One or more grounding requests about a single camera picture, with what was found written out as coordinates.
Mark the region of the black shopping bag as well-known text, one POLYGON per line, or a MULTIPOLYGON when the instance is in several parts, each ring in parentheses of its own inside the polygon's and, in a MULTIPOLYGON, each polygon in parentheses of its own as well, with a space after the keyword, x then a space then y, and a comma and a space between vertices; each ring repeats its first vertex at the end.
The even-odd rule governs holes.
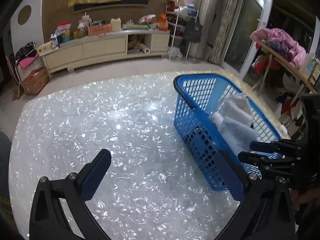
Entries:
POLYGON ((202 27, 199 18, 192 18, 191 21, 188 21, 185 25, 184 39, 189 42, 199 43, 202 35, 202 27))

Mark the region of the paper roll in cabinet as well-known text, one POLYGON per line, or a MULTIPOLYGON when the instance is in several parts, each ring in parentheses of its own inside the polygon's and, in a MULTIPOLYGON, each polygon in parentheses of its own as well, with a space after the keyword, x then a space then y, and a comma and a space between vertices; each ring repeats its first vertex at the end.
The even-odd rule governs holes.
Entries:
POLYGON ((151 51, 150 48, 147 47, 145 44, 140 43, 139 46, 140 46, 140 50, 141 50, 143 53, 145 53, 145 54, 149 54, 149 53, 150 53, 150 51, 151 51))

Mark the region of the silver standing air conditioner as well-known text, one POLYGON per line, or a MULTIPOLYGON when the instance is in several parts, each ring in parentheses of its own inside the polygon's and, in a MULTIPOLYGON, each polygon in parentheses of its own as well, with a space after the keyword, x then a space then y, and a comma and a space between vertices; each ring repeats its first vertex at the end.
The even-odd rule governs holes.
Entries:
POLYGON ((192 43, 189 55, 196 59, 203 59, 207 48, 209 33, 216 15, 218 0, 196 0, 198 10, 197 20, 202 25, 201 39, 199 43, 192 43))

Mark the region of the wooden side table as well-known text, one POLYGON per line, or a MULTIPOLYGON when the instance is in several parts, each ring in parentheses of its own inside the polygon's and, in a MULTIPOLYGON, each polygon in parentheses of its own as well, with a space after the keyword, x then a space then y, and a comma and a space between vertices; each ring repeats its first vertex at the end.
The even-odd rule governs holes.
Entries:
POLYGON ((314 89, 313 85, 309 82, 310 77, 312 76, 313 73, 311 73, 309 75, 309 77, 307 79, 305 79, 302 76, 302 74, 300 74, 300 72, 298 71, 297 68, 295 68, 291 64, 289 64, 289 62, 284 57, 282 57, 279 53, 277 53, 275 50, 273 50, 272 48, 267 46, 265 43, 256 40, 252 36, 250 36, 249 38, 253 42, 255 42, 256 44, 258 44, 261 48, 263 48, 269 54, 269 56, 268 56, 268 64, 267 64, 267 67, 266 67, 266 70, 264 72, 263 77, 252 87, 252 89, 254 90, 257 86, 259 86, 258 95, 261 93, 261 90, 265 85, 265 80, 266 80, 266 77, 268 75, 268 72, 271 69, 271 65, 272 65, 273 61, 277 61, 279 64, 281 64, 281 66, 285 70, 287 70, 292 76, 295 77, 296 80, 298 80, 300 82, 300 88, 299 88, 298 92, 296 93, 295 97, 292 99, 288 110, 285 111, 284 114, 286 114, 287 112, 290 112, 290 109, 296 103, 296 101, 298 100, 298 97, 300 96, 300 94, 302 93, 302 91, 304 89, 306 89, 306 91, 309 91, 311 94, 317 94, 317 92, 314 89))

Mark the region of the white quilted cloth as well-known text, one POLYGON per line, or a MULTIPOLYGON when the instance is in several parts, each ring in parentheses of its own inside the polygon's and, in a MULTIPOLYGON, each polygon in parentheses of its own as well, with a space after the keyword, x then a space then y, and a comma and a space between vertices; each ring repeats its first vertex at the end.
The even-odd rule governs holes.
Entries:
POLYGON ((253 125, 251 106, 245 93, 235 94, 226 98, 222 104, 220 114, 246 126, 251 127, 253 125))

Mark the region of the pink clothes pile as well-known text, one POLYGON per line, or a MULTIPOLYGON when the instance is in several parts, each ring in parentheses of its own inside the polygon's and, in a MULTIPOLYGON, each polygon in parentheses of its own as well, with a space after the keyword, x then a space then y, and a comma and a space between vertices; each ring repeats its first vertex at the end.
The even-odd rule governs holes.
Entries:
POLYGON ((285 50, 285 58, 294 68, 299 68, 305 60, 306 50, 286 31, 279 28, 260 28, 253 31, 250 38, 256 41, 277 42, 285 50))

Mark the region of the orange bag on cabinet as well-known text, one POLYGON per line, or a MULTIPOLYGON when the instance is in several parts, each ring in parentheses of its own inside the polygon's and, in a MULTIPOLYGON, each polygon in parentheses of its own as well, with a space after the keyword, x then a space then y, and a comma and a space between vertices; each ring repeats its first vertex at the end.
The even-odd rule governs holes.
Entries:
POLYGON ((157 26, 158 26, 158 29, 161 30, 161 31, 167 31, 168 30, 168 20, 167 20, 167 18, 166 18, 164 13, 160 14, 159 20, 157 22, 157 26))

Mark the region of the pink folder on chair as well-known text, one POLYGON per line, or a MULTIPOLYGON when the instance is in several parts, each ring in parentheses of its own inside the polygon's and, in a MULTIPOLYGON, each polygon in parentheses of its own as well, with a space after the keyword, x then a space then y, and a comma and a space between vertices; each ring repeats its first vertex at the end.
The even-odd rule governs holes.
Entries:
POLYGON ((23 58, 18 65, 20 65, 20 67, 22 69, 26 69, 27 67, 29 67, 35 60, 37 60, 39 58, 38 55, 36 55, 35 57, 26 57, 23 58))

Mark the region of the cardboard box on floor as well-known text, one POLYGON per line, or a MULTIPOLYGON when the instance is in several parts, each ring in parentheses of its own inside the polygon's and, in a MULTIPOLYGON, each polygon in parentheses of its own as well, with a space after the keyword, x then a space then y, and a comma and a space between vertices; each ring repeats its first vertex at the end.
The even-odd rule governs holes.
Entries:
POLYGON ((23 81, 22 88, 27 95, 38 95, 50 81, 48 70, 41 67, 33 70, 23 81))

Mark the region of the pink box on cabinet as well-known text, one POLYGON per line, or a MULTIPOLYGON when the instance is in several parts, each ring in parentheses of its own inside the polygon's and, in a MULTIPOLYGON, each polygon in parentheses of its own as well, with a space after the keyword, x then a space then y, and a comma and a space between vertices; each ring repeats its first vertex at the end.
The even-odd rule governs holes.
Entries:
POLYGON ((89 27, 88 34, 89 36, 98 36, 98 35, 103 35, 105 33, 109 33, 110 31, 111 31, 110 24, 93 25, 89 27))

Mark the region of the white jug container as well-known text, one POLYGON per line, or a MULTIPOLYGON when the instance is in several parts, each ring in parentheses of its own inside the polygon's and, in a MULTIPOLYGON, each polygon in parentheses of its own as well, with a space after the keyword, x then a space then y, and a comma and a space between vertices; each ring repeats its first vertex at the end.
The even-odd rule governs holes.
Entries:
POLYGON ((121 31, 121 19, 120 18, 112 18, 110 20, 111 31, 121 31))

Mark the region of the patterned curtain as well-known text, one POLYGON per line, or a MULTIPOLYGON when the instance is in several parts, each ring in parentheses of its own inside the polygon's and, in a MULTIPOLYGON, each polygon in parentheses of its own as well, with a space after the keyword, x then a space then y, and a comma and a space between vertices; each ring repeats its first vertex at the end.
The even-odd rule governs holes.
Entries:
POLYGON ((231 29, 231 24, 235 16, 236 6, 239 0, 222 0, 222 8, 220 10, 219 28, 215 35, 212 52, 208 57, 208 61, 218 64, 222 59, 222 51, 227 42, 227 37, 231 29))

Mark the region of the blue plastic basket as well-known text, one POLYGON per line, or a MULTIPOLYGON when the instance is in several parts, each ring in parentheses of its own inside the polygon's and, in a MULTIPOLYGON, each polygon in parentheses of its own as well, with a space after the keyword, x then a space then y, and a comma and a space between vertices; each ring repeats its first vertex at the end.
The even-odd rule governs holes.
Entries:
POLYGON ((247 98, 253 118, 251 126, 257 132, 258 141, 289 138, 268 106, 231 72, 180 75, 174 78, 174 88, 177 92, 174 126, 214 191, 227 189, 214 156, 219 150, 231 149, 220 134, 221 122, 209 117, 221 111, 228 97, 242 94, 247 98))

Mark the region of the light blue cloth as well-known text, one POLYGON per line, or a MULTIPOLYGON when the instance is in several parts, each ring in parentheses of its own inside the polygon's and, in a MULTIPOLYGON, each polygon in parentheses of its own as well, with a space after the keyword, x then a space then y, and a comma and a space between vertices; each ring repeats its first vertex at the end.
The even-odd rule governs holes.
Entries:
POLYGON ((248 152, 250 143, 258 138, 258 132, 252 127, 231 118, 223 117, 218 112, 212 113, 209 119, 217 127, 217 130, 236 156, 242 151, 248 152))

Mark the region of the cream tv cabinet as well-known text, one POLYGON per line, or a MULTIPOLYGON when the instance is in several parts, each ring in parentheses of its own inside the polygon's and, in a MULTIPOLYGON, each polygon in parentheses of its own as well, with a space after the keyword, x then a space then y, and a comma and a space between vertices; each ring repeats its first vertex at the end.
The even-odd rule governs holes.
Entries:
POLYGON ((63 43, 59 48, 42 53, 39 57, 50 74, 62 69, 72 73, 77 68, 105 62, 166 55, 169 37, 169 31, 156 29, 113 31, 104 36, 63 43), (150 48, 149 54, 140 50, 140 43, 150 48))

